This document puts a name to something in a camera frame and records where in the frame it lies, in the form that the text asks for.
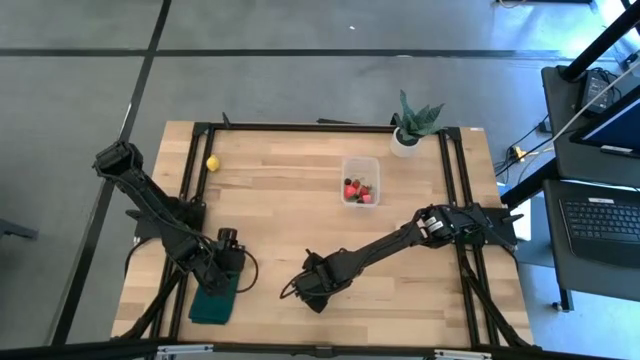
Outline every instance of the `yellow ball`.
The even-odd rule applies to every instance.
[[[216,171],[220,167],[220,160],[215,155],[211,155],[207,159],[207,168],[209,171]]]

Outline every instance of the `clear plastic container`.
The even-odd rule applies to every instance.
[[[371,203],[360,204],[356,201],[347,201],[344,197],[345,179],[359,180],[364,186],[371,186],[369,194]],[[378,159],[367,156],[352,156],[342,159],[342,179],[340,179],[340,199],[345,206],[374,208],[380,202],[380,163]]]

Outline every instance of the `wooden tabletop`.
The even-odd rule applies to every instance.
[[[177,196],[192,122],[168,122],[153,179]],[[463,128],[463,146],[474,200],[499,207],[485,133]],[[340,247],[355,250],[407,222],[416,209],[446,204],[442,160],[436,136],[425,137],[418,153],[393,156],[389,134],[226,131],[215,134],[213,152],[221,167],[207,179],[204,233],[238,229],[238,240],[255,255],[260,278],[238,294],[224,326],[191,323],[188,314],[197,288],[190,276],[179,339],[184,341],[333,344],[363,346],[468,347],[455,249],[414,247],[370,267],[316,314],[283,286],[297,273],[309,248],[327,255]],[[204,139],[198,149],[204,148]],[[458,198],[462,198],[453,144],[449,144]],[[196,158],[200,164],[202,152]],[[380,162],[381,196],[375,209],[346,208],[340,200],[342,158],[373,156]],[[197,179],[199,166],[195,166]],[[190,194],[195,190],[192,181]],[[484,249],[491,294],[521,337],[531,341],[529,321],[513,259],[501,248]],[[128,330],[158,291],[164,250],[157,240],[132,257],[112,334]],[[254,276],[247,261],[239,287]],[[161,334],[168,333],[173,298],[167,302]],[[476,299],[481,339],[487,342],[482,306]]]

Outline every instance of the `green towel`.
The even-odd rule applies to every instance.
[[[226,295],[209,296],[202,287],[198,286],[196,297],[191,304],[189,319],[196,324],[217,324],[224,325],[231,317],[233,301],[238,290],[239,276],[230,278],[231,283]]]

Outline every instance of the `laptop keyboard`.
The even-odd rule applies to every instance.
[[[571,237],[640,244],[640,207],[561,200]]]

